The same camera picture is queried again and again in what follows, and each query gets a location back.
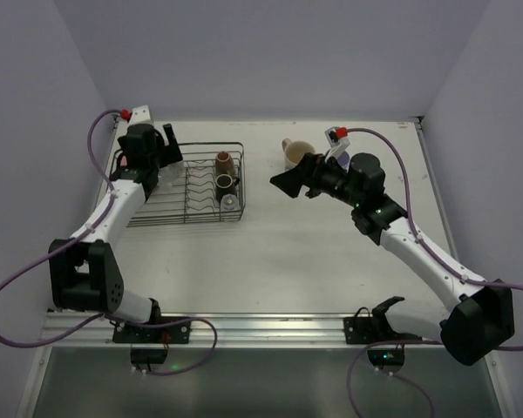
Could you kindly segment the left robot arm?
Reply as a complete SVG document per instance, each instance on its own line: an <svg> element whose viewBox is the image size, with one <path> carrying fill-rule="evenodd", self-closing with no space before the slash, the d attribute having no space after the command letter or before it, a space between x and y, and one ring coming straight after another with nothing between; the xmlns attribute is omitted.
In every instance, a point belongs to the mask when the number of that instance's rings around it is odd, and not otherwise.
<svg viewBox="0 0 523 418"><path fill-rule="evenodd" d="M114 249L132 216L150 198L161 171L183 161L173 126L130 125L118 138L120 154L107 193L87 222L69 239L49 247L53 303L145 324L157 314L152 298L125 289Z"/></svg>

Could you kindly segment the lilac plastic cup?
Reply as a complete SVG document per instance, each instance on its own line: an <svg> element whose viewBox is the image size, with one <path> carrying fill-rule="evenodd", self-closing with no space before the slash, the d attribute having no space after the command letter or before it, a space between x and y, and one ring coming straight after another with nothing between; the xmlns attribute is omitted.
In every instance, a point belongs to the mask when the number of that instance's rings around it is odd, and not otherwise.
<svg viewBox="0 0 523 418"><path fill-rule="evenodd" d="M337 158L337 163L347 171L350 166L350 155L347 152L342 152Z"/></svg>

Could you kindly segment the cream floral mug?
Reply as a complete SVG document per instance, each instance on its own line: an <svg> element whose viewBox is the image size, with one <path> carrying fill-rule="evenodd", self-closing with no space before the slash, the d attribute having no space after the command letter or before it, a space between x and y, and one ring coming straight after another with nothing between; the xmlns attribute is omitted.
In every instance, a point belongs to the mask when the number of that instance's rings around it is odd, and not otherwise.
<svg viewBox="0 0 523 418"><path fill-rule="evenodd" d="M305 141L292 141L289 138L285 138L282 141L282 152L284 167L287 171L297 166L306 153L315 154L316 150L313 145Z"/></svg>

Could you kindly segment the dark brown mug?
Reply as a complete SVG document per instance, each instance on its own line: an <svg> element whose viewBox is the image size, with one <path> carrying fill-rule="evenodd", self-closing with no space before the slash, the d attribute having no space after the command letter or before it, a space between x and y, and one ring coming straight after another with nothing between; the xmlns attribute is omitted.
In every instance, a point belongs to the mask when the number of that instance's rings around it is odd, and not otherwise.
<svg viewBox="0 0 523 418"><path fill-rule="evenodd" d="M241 179L230 174L220 174L215 178L215 196L217 201L220 203L223 197L230 194L237 196L237 186L240 184Z"/></svg>

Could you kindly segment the white patterned mug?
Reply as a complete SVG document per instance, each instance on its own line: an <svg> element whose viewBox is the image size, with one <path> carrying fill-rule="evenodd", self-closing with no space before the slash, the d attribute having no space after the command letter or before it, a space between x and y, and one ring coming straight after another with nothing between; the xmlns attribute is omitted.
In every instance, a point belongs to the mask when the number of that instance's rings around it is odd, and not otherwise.
<svg viewBox="0 0 523 418"><path fill-rule="evenodd" d="M157 187L163 191L171 189L184 171L185 165L183 161L172 163L161 168L158 175Z"/></svg>

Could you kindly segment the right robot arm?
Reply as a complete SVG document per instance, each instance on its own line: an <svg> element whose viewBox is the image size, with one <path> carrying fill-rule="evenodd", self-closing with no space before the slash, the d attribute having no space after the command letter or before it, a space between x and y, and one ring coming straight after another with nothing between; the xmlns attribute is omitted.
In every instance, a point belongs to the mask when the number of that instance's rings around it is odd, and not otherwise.
<svg viewBox="0 0 523 418"><path fill-rule="evenodd" d="M332 159L307 153L269 181L292 199L306 187L310 199L325 193L351 206L357 230L403 261L444 304L449 315L434 326L435 336L459 363L471 366L513 337L511 289L501 280L480 278L426 243L409 213L385 193L376 156L358 153L344 170Z"/></svg>

